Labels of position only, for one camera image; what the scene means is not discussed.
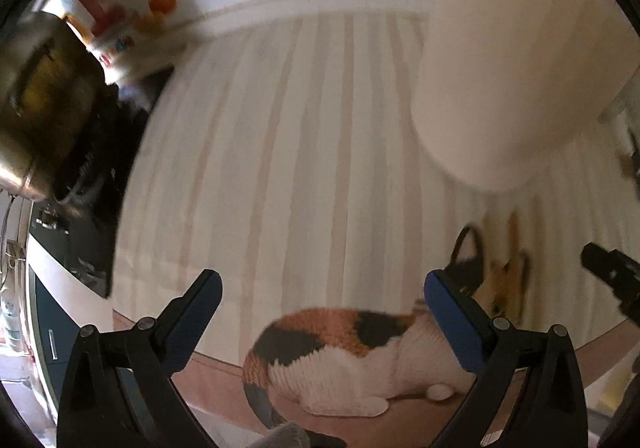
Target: calico cat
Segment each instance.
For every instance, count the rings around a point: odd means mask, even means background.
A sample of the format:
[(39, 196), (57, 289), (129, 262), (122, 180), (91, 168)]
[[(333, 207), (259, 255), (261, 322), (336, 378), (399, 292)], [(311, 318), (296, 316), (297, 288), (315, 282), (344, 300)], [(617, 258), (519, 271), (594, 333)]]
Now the calico cat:
[(315, 415), (373, 417), (387, 399), (424, 394), (441, 401), (468, 391), (474, 375), (458, 363), (427, 311), (391, 315), (312, 308), (276, 320), (244, 361), (249, 405), (268, 428), (284, 422), (268, 389)]
[[(509, 235), (510, 261), (490, 263), (485, 278), (481, 233), (466, 226), (446, 272), (489, 316), (516, 319), (522, 296), (515, 293), (526, 284), (529, 263), (520, 251), (515, 213)], [(388, 408), (390, 398), (423, 394), (441, 401), (466, 393), (474, 378), (460, 367), (424, 300), (405, 315), (344, 308), (285, 315), (262, 332), (242, 368), (247, 401), (267, 428), (286, 422), (269, 400), (270, 388), (310, 414), (374, 417)], [(337, 438), (308, 434), (313, 446), (344, 446)]]

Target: dark blue cabinet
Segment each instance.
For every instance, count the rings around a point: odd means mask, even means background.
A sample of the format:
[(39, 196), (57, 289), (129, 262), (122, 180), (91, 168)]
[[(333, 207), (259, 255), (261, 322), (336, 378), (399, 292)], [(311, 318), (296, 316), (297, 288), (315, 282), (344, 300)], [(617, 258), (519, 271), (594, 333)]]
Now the dark blue cabinet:
[(58, 302), (38, 279), (37, 274), (35, 277), (35, 295), (38, 328), (44, 356), (43, 361), (46, 365), (43, 369), (47, 369), (53, 391), (58, 400), (60, 400), (66, 366), (80, 327), (59, 306)]

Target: stainless steel pot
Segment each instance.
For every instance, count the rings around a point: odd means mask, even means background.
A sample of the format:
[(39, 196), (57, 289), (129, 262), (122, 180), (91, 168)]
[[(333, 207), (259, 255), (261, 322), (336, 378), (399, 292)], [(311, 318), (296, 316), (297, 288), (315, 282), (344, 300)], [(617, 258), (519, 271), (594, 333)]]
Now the stainless steel pot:
[(0, 47), (0, 187), (32, 200), (49, 196), (104, 72), (71, 28), (46, 12), (25, 16)]
[(32, 201), (51, 194), (53, 171), (19, 131), (0, 127), (0, 184), (9, 193)]

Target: gray cloth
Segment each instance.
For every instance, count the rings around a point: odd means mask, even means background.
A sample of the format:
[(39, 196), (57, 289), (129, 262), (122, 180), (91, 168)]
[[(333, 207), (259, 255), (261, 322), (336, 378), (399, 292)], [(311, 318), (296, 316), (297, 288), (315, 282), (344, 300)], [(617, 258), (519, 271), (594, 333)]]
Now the gray cloth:
[(640, 374), (640, 355), (634, 361), (634, 366), (631, 368), (634, 374)]
[(288, 422), (269, 430), (247, 448), (310, 448), (310, 444), (305, 430), (297, 423)]

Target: cabinet handle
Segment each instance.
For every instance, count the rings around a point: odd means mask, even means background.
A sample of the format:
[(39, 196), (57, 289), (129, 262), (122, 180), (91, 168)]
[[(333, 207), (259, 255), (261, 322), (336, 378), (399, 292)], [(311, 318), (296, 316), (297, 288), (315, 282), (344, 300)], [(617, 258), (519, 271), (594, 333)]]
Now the cabinet handle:
[(58, 358), (58, 351), (56, 350), (56, 339), (53, 336), (53, 329), (49, 329), (49, 343), (51, 345), (51, 357), (56, 361)]

